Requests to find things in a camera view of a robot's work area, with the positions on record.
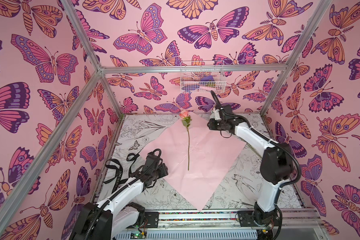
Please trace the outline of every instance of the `pink paper sheet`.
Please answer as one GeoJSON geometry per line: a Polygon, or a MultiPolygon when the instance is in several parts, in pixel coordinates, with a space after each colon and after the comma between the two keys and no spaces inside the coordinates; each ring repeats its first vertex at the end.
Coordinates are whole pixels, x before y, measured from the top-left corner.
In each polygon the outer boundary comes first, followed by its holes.
{"type": "Polygon", "coordinates": [[[161,149],[161,158],[168,167],[168,176],[164,179],[201,211],[246,143],[235,136],[223,138],[219,131],[208,129],[208,121],[194,113],[190,115],[189,171],[188,134],[181,119],[147,144],[140,156],[146,157],[154,149],[161,149]]]}

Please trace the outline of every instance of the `white wire basket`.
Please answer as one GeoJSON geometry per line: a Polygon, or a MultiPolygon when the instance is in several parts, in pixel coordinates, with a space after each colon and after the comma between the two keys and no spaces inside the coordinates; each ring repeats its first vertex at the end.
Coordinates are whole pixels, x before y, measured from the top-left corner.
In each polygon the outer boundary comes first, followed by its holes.
{"type": "Polygon", "coordinates": [[[199,65],[201,61],[182,61],[180,66],[181,93],[214,91],[219,94],[224,92],[226,79],[223,65],[213,65],[215,61],[203,62],[207,65],[199,65]]]}

